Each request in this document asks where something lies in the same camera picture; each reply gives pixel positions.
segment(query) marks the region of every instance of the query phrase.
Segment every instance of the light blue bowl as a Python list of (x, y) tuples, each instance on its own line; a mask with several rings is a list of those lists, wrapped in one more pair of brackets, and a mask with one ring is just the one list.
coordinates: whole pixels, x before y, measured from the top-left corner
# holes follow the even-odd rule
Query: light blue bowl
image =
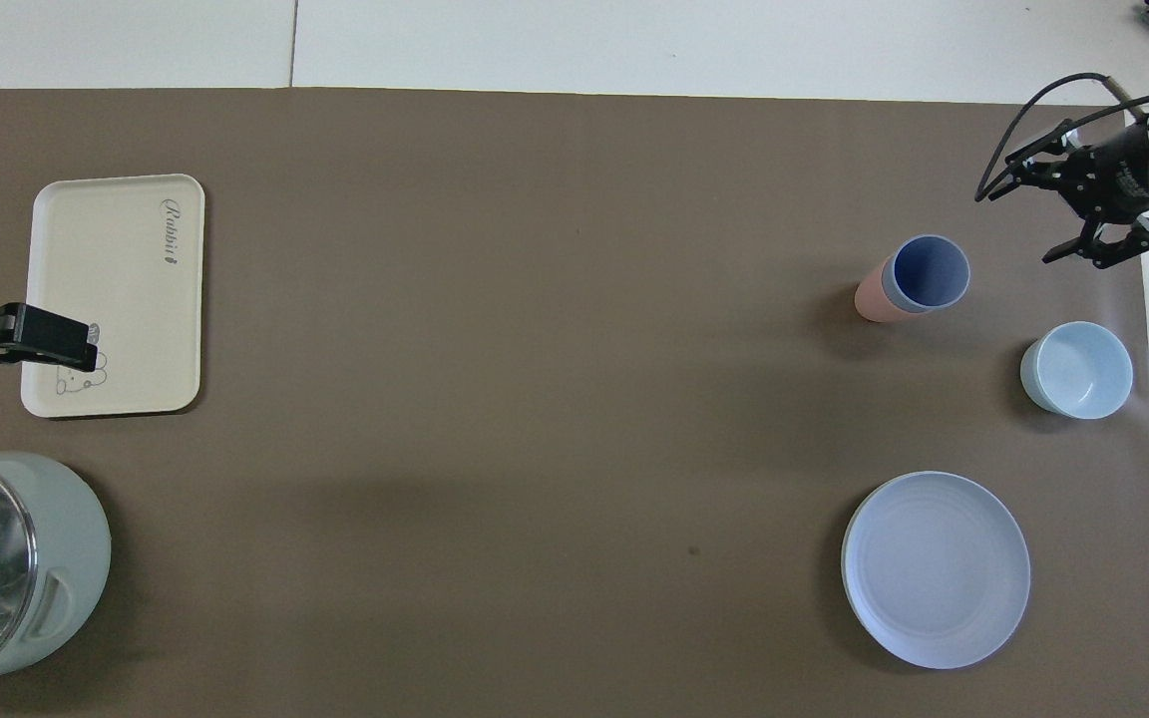
[(1102, 419), (1129, 399), (1129, 350), (1093, 322), (1054, 327), (1023, 355), (1023, 388), (1041, 409), (1073, 419)]

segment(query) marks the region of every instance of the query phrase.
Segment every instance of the plate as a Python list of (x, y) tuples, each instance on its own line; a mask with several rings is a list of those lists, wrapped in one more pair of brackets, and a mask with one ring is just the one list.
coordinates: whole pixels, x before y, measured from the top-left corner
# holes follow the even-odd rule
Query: plate
[(33, 203), (26, 303), (84, 322), (95, 370), (24, 364), (38, 417), (173, 412), (201, 378), (201, 185), (188, 176), (47, 185)]
[(1032, 563), (1021, 528), (989, 491), (954, 473), (915, 472), (858, 505), (842, 576), (854, 613), (890, 654), (962, 669), (1013, 635)]

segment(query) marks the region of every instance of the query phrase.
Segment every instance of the cable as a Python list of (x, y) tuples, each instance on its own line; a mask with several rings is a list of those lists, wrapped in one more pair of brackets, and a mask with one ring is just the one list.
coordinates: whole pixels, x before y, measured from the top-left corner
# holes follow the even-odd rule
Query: cable
[[(1036, 94), (1034, 96), (1034, 99), (1033, 99), (1033, 102), (1027, 102), (1025, 106), (1023, 106), (1023, 113), (1025, 113), (1027, 109), (1030, 109), (1031, 105), (1034, 105), (1034, 100), (1036, 100), (1039, 98), (1040, 98), (1040, 95)], [(1055, 138), (1057, 138), (1059, 136), (1063, 136), (1063, 134), (1066, 134), (1066, 132), (1071, 132), (1071, 131), (1073, 131), (1073, 129), (1078, 129), (1078, 128), (1085, 126), (1086, 124), (1089, 124), (1089, 123), (1098, 122), (1098, 119), (1101, 119), (1103, 117), (1106, 117), (1108, 115), (1113, 115), (1113, 114), (1118, 113), (1118, 110), (1129, 109), (1129, 108), (1136, 108), (1136, 106), (1139, 106), (1139, 105), (1146, 105), (1148, 102), (1149, 102), (1149, 94), (1143, 95), (1143, 96), (1138, 96), (1138, 99), (1135, 99), (1135, 100), (1129, 100), (1128, 102), (1120, 102), (1118, 105), (1111, 106), (1111, 108), (1098, 109), (1097, 113), (1092, 113), (1089, 115), (1085, 115), (1085, 117), (1080, 117), (1079, 119), (1075, 119), (1075, 122), (1071, 123), (1067, 126), (1061, 126), (1059, 125), (1057, 129), (1054, 129), (1050, 132), (1046, 132), (1046, 134), (1043, 137), (1040, 137), (1039, 140), (1035, 140), (1030, 146), (1027, 146), (1027, 149), (1025, 152), (1023, 152), (1023, 154), (1018, 155), (1016, 159), (1013, 159), (1013, 161), (1011, 161), (1009, 164), (1007, 164), (1007, 167), (1004, 167), (1004, 169), (1002, 170), (1002, 172), (1000, 172), (998, 176), (995, 177), (993, 182), (990, 182), (990, 184), (987, 184), (986, 186), (984, 186), (984, 184), (986, 183), (987, 178), (989, 177), (990, 170), (994, 168), (995, 159), (997, 159), (998, 155), (1000, 155), (1000, 152), (997, 152), (997, 154), (993, 155), (993, 163), (988, 164), (987, 173), (985, 173), (984, 178), (981, 178), (981, 182), (978, 183), (979, 187), (978, 187), (978, 191), (974, 194), (974, 201), (981, 201), (981, 200), (984, 200), (984, 196), (986, 196), (987, 194), (990, 194), (990, 192), (993, 190), (995, 190), (995, 187), (1000, 186), (1000, 183), (1003, 182), (1004, 178), (1009, 173), (1011, 173), (1018, 167), (1021, 167), (1023, 162), (1025, 162), (1027, 160), (1031, 160), (1035, 155), (1039, 155), (1040, 150), (1046, 145), (1048, 145), (1049, 141), (1052, 141)]]
[[(1013, 115), (1012, 122), (1009, 123), (1009, 129), (1007, 129), (1007, 131), (1004, 131), (1003, 137), (1000, 138), (998, 145), (995, 145), (995, 152), (993, 153), (993, 155), (990, 155), (990, 161), (987, 162), (987, 168), (984, 170), (984, 172), (981, 172), (981, 179), (978, 180), (978, 191), (974, 193), (974, 201), (981, 201), (981, 199), (984, 199), (984, 196), (987, 195), (988, 192), (990, 192), (989, 190), (984, 191), (984, 185), (986, 185), (987, 180), (990, 178), (990, 171), (995, 169), (995, 163), (1000, 161), (1000, 155), (1004, 154), (1004, 146), (1009, 145), (1009, 137), (1013, 136), (1013, 131), (1017, 129), (1017, 123), (1023, 122), (1023, 117), (1026, 117), (1026, 111), (1031, 108), (1034, 108), (1035, 103), (1040, 101), (1041, 96), (1049, 94), (1049, 92), (1054, 92), (1055, 90), (1057, 90), (1057, 87), (1062, 87), (1063, 85), (1071, 85), (1072, 82), (1078, 82), (1081, 79), (1097, 80), (1098, 83), (1102, 83), (1103, 86), (1105, 86), (1108, 84), (1109, 77), (1100, 72), (1077, 72), (1073, 74), (1073, 76), (1066, 76), (1065, 78), (1050, 82), (1049, 85), (1044, 85), (1043, 90), (1040, 90), (1039, 92), (1036, 92), (1035, 95), (1032, 95), (1032, 99), (1027, 100), (1026, 105), (1023, 105), (1023, 108), (1019, 109), (1016, 115)], [(1047, 141), (1040, 142), (1041, 147), (1043, 147), (1044, 145), (1047, 145)]]

